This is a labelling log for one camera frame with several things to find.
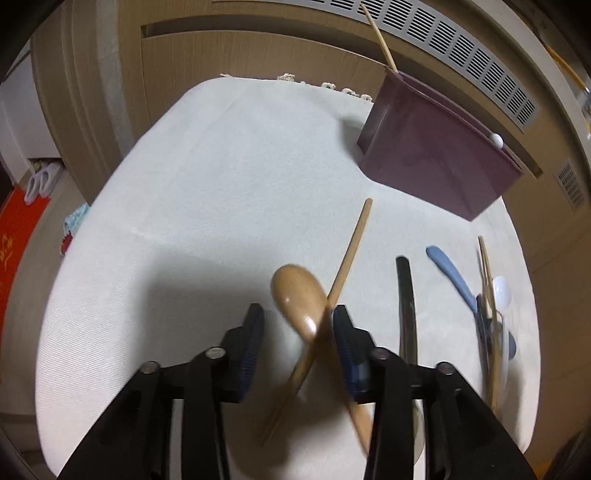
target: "blue cloth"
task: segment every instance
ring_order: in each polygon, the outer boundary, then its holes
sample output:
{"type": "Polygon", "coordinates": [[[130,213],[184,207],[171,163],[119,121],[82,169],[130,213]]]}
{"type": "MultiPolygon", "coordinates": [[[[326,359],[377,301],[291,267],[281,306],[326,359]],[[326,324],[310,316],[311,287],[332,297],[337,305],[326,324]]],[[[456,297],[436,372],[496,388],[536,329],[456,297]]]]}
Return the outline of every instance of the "blue cloth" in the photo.
{"type": "Polygon", "coordinates": [[[68,232],[72,233],[72,236],[76,236],[76,232],[80,228],[84,217],[88,213],[89,206],[87,203],[80,205],[76,210],[64,218],[64,235],[68,232]]]}

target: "floor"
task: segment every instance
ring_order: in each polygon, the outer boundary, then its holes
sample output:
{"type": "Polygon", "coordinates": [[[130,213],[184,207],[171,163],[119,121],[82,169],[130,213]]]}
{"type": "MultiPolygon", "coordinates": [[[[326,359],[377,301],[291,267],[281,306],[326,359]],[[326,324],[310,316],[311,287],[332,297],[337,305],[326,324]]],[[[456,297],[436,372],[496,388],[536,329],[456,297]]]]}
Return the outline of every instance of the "floor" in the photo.
{"type": "Polygon", "coordinates": [[[37,344],[47,299],[61,264],[63,220],[82,203],[84,198],[65,171],[22,256],[2,331],[0,420],[41,479],[53,476],[40,455],[35,426],[37,344]]]}

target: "wooden chopstick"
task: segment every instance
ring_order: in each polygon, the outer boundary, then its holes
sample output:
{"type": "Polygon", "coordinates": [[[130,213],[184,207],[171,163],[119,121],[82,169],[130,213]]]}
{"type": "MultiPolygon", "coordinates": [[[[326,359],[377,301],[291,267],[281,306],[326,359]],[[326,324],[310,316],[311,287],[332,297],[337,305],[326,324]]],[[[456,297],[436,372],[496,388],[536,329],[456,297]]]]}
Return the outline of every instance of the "wooden chopstick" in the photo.
{"type": "MultiPolygon", "coordinates": [[[[349,241],[349,246],[347,247],[347,251],[345,252],[343,261],[340,264],[339,271],[336,274],[335,281],[333,282],[332,288],[330,289],[324,315],[320,325],[318,325],[316,336],[310,342],[308,347],[306,347],[304,353],[302,353],[302,356],[296,363],[289,379],[285,383],[283,392],[275,404],[274,409],[264,422],[261,434],[259,435],[259,441],[261,444],[266,443],[277,429],[287,404],[293,397],[297,395],[300,387],[306,379],[306,376],[310,372],[310,368],[312,368],[312,364],[314,363],[314,359],[319,348],[324,346],[324,340],[330,333],[330,315],[336,306],[341,291],[343,290],[343,286],[347,280],[347,275],[349,275],[349,270],[351,269],[353,259],[355,258],[355,254],[359,248],[363,231],[365,230],[365,224],[367,223],[372,203],[372,199],[366,199],[365,203],[363,204],[363,209],[361,210],[361,215],[359,215],[359,220],[357,221],[357,225],[355,226],[355,230],[353,231],[353,235],[349,241]]],[[[365,415],[363,415],[363,412],[358,407],[361,406],[353,406],[348,404],[349,414],[353,420],[363,448],[367,452],[369,450],[369,441],[371,439],[371,420],[369,418],[369,414],[365,411],[365,415]],[[368,420],[370,420],[369,429],[367,426],[368,420]]]]}
{"type": "Polygon", "coordinates": [[[380,32],[378,26],[376,25],[374,18],[370,15],[370,13],[368,12],[368,9],[365,7],[363,2],[361,2],[361,10],[363,10],[363,13],[365,14],[365,16],[369,20],[369,24],[372,26],[376,36],[378,37],[379,46],[382,48],[382,52],[384,53],[384,56],[386,57],[386,61],[388,62],[388,66],[393,71],[398,73],[398,69],[396,68],[396,64],[394,63],[394,59],[392,58],[392,53],[390,53],[390,49],[386,45],[386,41],[384,40],[382,33],[380,32]]]}
{"type": "Polygon", "coordinates": [[[484,292],[483,298],[485,299],[485,305],[491,304],[492,323],[491,323],[491,341],[492,341],[492,357],[489,362],[490,371],[490,386],[488,388],[487,403],[491,407],[492,412],[498,417],[499,416],[499,386],[501,383],[502,376],[502,359],[501,359],[501,346],[499,343],[499,319],[496,311],[495,293],[492,287],[492,275],[491,265],[488,260],[488,254],[486,253],[486,245],[484,243],[484,237],[478,237],[478,245],[480,246],[480,256],[482,257],[482,275],[484,277],[484,292]]]}

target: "red rug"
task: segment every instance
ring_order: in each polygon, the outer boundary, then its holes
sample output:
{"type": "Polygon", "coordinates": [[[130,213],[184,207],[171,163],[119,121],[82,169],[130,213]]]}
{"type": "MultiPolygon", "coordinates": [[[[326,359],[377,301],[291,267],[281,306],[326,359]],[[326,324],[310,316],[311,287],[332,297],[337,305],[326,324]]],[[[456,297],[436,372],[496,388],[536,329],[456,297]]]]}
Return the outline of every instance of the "red rug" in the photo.
{"type": "Polygon", "coordinates": [[[37,197],[32,205],[27,206],[25,192],[16,189],[0,212],[0,339],[14,275],[33,229],[48,203],[49,198],[37,197]]]}

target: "metal bolt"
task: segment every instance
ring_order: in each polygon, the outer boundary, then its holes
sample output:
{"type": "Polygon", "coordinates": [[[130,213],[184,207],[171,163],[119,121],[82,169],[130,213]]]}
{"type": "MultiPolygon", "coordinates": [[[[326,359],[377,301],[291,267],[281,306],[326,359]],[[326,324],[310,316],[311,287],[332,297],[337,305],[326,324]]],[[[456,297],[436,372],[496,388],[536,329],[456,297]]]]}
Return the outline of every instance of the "metal bolt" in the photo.
{"type": "Polygon", "coordinates": [[[205,356],[212,360],[215,360],[216,358],[221,358],[224,355],[226,355],[226,351],[220,346],[213,346],[211,348],[208,348],[205,352],[205,356]]]}
{"type": "Polygon", "coordinates": [[[384,347],[379,346],[379,347],[371,350],[371,355],[376,360],[387,360],[388,357],[390,356],[390,351],[384,347]]]}
{"type": "Polygon", "coordinates": [[[159,368],[160,368],[160,364],[158,362],[154,362],[153,360],[150,360],[149,362],[143,363],[142,366],[139,368],[139,370],[143,374],[153,374],[159,368]]]}
{"type": "Polygon", "coordinates": [[[448,362],[441,362],[438,364],[437,369],[444,375],[451,375],[456,371],[454,366],[448,362]]]}

